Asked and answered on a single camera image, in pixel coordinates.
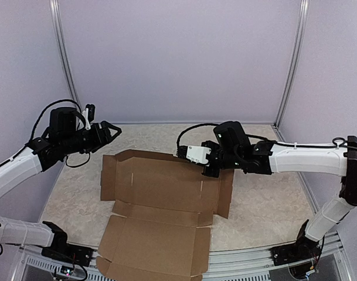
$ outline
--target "beige table surface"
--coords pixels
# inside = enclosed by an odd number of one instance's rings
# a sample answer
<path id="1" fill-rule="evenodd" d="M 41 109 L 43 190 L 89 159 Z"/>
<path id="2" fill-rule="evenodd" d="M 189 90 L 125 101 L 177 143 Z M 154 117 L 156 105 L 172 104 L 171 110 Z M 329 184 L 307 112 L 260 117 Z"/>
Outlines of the beige table surface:
<path id="1" fill-rule="evenodd" d="M 91 156 L 83 167 L 64 167 L 43 211 L 41 220 L 65 230 L 69 242 L 100 244 L 113 202 L 100 201 L 100 172 L 103 154 L 126 149 L 174 153 L 176 138 L 190 125 L 125 125 L 110 145 Z M 200 145 L 213 140 L 212 127 L 188 132 L 181 144 Z M 276 139 L 269 125 L 245 125 L 246 133 Z M 87 156 L 72 155 L 69 164 Z M 212 225 L 211 251 L 244 249 L 295 240 L 302 223 L 312 216 L 310 205 L 295 173 L 244 174 L 236 170 L 229 219 L 216 215 Z"/>

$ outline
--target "wall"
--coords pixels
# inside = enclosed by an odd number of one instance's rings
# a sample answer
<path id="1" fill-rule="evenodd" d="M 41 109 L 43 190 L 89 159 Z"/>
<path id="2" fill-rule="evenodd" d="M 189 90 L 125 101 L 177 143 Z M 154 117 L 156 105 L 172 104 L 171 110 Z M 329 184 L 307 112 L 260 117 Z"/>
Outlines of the wall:
<path id="1" fill-rule="evenodd" d="M 357 1 L 312 0 L 301 57 L 281 131 L 288 141 L 357 136 Z M 320 206 L 339 178 L 305 175 Z M 357 280 L 357 209 L 338 227 Z"/>
<path id="2" fill-rule="evenodd" d="M 60 1 L 82 103 L 97 120 L 269 122 L 300 1 Z"/>
<path id="3" fill-rule="evenodd" d="M 48 1 L 0 1 L 0 163 L 29 139 L 41 110 L 68 98 Z M 42 120 L 38 133 L 47 125 Z M 0 199 L 0 215 L 37 221 L 61 165 L 20 184 Z M 0 257 L 6 280 L 17 247 Z"/>

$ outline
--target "cardboard box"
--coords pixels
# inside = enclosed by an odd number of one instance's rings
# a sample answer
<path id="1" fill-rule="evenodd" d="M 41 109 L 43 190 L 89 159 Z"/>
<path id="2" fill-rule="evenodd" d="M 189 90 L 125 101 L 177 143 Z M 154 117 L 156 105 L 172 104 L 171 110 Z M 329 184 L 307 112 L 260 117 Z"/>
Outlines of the cardboard box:
<path id="1" fill-rule="evenodd" d="M 114 200 L 96 260 L 117 281 L 200 281 L 213 213 L 229 215 L 233 171 L 219 179 L 172 155 L 126 150 L 103 156 L 101 199 Z"/>

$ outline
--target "brown cardboard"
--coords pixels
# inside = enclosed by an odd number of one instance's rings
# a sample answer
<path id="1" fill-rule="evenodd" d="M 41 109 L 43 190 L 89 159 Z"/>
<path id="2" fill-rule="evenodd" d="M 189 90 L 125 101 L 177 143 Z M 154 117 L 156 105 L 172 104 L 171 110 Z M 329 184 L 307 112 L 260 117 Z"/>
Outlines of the brown cardboard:
<path id="1" fill-rule="evenodd" d="M 165 153 L 125 150 L 104 155 L 101 200 L 197 213 L 212 210 L 227 218 L 233 171 L 214 179 L 203 176 L 202 169 Z"/>
<path id="2" fill-rule="evenodd" d="M 101 199 L 113 212 L 96 259 L 118 281 L 201 281 L 208 269 L 213 213 L 229 214 L 233 171 L 219 179 L 157 152 L 103 157 Z"/>

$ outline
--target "robotic arm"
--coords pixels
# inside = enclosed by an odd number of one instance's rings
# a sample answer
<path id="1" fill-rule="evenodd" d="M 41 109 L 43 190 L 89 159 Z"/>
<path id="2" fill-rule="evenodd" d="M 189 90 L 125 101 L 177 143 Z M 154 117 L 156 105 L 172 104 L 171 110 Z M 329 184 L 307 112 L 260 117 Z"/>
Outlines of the robotic arm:
<path id="1" fill-rule="evenodd" d="M 320 255 L 318 242 L 357 207 L 357 137 L 336 138 L 330 144 L 281 143 L 246 135 L 241 124 L 233 121 L 216 126 L 213 132 L 218 144 L 209 140 L 202 146 L 180 146 L 178 139 L 177 156 L 203 166 L 205 176 L 219 177 L 222 169 L 242 169 L 257 174 L 316 172 L 342 177 L 339 195 L 304 223 L 296 242 L 272 249 L 275 265 Z M 249 137 L 261 141 L 252 145 Z"/>
<path id="2" fill-rule="evenodd" d="M 0 198 L 19 183 L 46 171 L 58 161 L 63 162 L 70 154 L 94 153 L 121 134 L 120 128 L 107 121 L 92 123 L 94 112 L 95 106 L 91 104 L 87 105 L 82 113 L 72 107 L 52 110 L 49 127 L 46 128 L 43 135 L 34 138 L 32 134 L 29 142 L 17 154 L 0 164 Z M 83 249 L 84 247 L 69 245 L 66 241 L 66 233 L 51 222 L 29 223 L 0 216 L 0 245 L 48 247 L 51 251 L 43 250 L 43 255 L 54 257 L 52 252 L 58 252 L 56 259 L 62 261 L 66 261 L 63 257 L 72 256 L 71 252 L 73 251 L 77 252 L 76 256 L 79 258 L 90 251 L 90 249 Z"/>

